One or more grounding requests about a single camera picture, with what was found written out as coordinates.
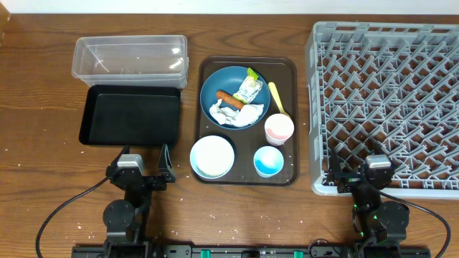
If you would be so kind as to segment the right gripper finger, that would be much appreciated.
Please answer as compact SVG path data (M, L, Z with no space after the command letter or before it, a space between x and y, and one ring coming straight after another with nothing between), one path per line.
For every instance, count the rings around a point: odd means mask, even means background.
M376 155L388 156L388 154L384 150L384 146L373 138L369 139L369 153L371 156L376 156Z
M331 149L327 179L341 179L343 171L336 151Z

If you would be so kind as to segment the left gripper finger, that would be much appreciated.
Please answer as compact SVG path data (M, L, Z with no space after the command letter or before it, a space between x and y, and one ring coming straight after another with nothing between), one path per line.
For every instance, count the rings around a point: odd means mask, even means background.
M165 179L165 182L175 182L176 173L171 164L168 145L165 143L162 145L161 148L161 155L158 162L158 170L161 176Z
M130 146L129 145L125 145L123 147L123 149L121 150L121 152L116 156L116 158L110 163L110 167L111 168L114 168L114 167L117 167L118 166L118 161L120 159L120 157L124 154L129 154L130 153Z

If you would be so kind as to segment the light blue plastic cup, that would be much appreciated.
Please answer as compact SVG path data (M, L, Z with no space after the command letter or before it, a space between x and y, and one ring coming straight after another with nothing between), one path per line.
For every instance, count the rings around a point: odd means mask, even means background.
M283 169L284 157L277 148L263 146L255 152L253 163L259 176L270 178Z

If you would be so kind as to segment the pink plastic cup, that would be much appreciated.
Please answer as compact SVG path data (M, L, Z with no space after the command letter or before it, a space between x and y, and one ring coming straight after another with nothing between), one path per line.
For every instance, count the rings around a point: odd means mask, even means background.
M265 121L265 137L269 144L279 146L284 144L294 133L293 121L284 114L271 115Z

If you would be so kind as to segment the yellow plastic spoon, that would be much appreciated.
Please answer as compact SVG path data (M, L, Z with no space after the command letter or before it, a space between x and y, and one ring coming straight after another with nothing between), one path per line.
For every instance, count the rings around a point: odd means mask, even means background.
M270 90L270 93L275 101L275 104L277 105L278 109L279 109L279 112L283 115L286 115L289 117L289 114L287 114L287 112L285 111L284 107L283 107L283 104L282 104L282 101L280 99L280 95L279 95L279 92L278 92L278 89L276 87L276 84L274 82L269 82L268 83L268 88Z

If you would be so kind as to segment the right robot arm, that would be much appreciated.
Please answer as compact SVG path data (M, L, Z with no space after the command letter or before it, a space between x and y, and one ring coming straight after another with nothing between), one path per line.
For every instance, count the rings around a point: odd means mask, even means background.
M396 201L383 202L380 194L392 182L394 170L394 162L379 147L355 171L345 171L337 152L330 152L327 180L333 182L338 193L352 195L354 227L373 243L407 238L409 208Z

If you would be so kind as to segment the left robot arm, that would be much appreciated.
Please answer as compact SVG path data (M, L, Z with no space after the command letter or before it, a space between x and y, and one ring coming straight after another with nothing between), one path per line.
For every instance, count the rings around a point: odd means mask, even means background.
M146 176L143 171L141 155L131 154L127 145L107 167L105 175L110 183L125 193L123 199L111 202L103 212L110 243L140 244L146 240L152 193L165 191L167 184L176 180L167 144L161 148L159 175Z

